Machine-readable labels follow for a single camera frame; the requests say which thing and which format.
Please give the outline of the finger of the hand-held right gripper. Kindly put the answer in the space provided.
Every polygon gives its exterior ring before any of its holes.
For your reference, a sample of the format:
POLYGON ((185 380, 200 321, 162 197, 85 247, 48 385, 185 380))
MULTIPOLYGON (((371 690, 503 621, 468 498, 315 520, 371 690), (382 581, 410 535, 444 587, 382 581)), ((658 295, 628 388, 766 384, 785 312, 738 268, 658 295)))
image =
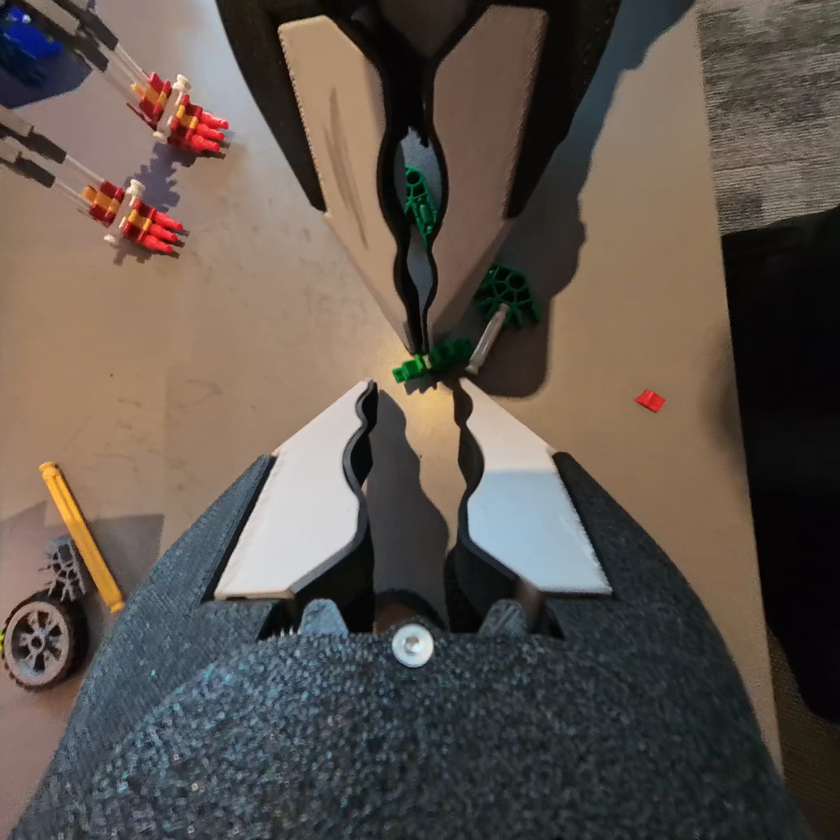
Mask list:
POLYGON ((283 57, 324 202, 324 217, 407 350, 421 341, 407 272, 410 234, 396 206, 382 74, 361 37, 319 15, 281 24, 283 57))
POLYGON ((423 93, 443 205, 429 245, 429 337, 458 325, 508 234, 549 21, 544 8, 486 5, 461 21, 430 59, 423 93))

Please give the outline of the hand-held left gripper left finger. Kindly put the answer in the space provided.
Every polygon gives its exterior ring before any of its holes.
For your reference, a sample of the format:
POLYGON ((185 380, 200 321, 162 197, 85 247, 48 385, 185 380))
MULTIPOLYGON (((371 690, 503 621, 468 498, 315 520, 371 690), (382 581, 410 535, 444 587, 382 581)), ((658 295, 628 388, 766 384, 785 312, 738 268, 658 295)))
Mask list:
POLYGON ((214 590, 216 601, 282 599, 364 559, 370 520, 363 485, 377 384, 363 379, 272 453, 272 466, 214 590))

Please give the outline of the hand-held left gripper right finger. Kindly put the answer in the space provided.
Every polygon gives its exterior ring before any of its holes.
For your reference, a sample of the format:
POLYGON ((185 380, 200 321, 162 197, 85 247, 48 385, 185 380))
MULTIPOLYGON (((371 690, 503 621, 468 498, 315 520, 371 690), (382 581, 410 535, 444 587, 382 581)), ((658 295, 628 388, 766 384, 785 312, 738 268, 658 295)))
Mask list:
POLYGON ((553 597, 612 598, 557 451, 467 378, 455 407, 466 488, 452 564, 470 608, 512 599, 537 616, 553 597))

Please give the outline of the green toy connector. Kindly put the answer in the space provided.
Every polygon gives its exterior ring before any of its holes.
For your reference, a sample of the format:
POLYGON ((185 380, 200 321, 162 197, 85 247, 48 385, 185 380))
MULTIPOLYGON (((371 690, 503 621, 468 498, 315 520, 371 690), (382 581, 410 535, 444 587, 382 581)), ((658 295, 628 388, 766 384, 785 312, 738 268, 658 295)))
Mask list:
POLYGON ((396 384, 409 386, 420 382, 422 386, 435 385, 454 368, 466 365, 473 352, 468 339, 447 339, 434 344, 426 353, 415 353, 392 369, 396 384))
POLYGON ((494 261, 482 278, 474 302, 487 322, 499 307, 507 305, 505 325, 524 325, 526 319, 539 322, 541 310, 534 297, 527 276, 518 269, 494 261))

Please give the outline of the long yellow toy rod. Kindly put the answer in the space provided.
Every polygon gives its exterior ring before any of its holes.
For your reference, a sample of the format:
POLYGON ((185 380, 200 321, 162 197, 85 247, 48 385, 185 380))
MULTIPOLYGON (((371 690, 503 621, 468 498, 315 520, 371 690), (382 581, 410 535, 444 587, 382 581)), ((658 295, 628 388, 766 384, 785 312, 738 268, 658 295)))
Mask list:
POLYGON ((53 462, 41 464, 38 470, 100 597, 111 614, 119 613, 124 608, 123 594, 93 538, 66 478, 53 462))

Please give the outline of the grey toy connector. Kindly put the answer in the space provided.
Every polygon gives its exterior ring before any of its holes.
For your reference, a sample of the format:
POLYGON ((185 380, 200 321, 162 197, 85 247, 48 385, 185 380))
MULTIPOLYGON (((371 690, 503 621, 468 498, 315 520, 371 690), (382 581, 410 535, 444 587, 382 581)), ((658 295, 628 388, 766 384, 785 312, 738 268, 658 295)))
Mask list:
POLYGON ((63 534, 47 542, 45 550, 48 574, 45 592, 59 602, 78 602, 88 593, 88 571, 73 538, 63 534))

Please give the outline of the person's black clothing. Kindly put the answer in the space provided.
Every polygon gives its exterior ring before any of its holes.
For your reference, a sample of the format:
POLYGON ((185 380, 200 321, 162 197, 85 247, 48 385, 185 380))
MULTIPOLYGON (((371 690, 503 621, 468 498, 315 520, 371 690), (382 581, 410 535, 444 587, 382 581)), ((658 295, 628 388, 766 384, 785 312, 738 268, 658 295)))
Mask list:
POLYGON ((724 235, 766 622, 839 722, 839 208, 724 235))

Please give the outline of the toy wheel with black tire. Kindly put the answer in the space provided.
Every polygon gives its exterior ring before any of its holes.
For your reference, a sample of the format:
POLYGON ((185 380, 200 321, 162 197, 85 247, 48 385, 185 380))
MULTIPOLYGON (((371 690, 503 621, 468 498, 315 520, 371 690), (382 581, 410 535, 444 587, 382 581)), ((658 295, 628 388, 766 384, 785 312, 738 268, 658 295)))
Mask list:
POLYGON ((30 692, 48 690, 75 675, 88 649, 83 606, 63 602, 47 591, 17 604, 3 629, 5 671, 18 687, 30 692))

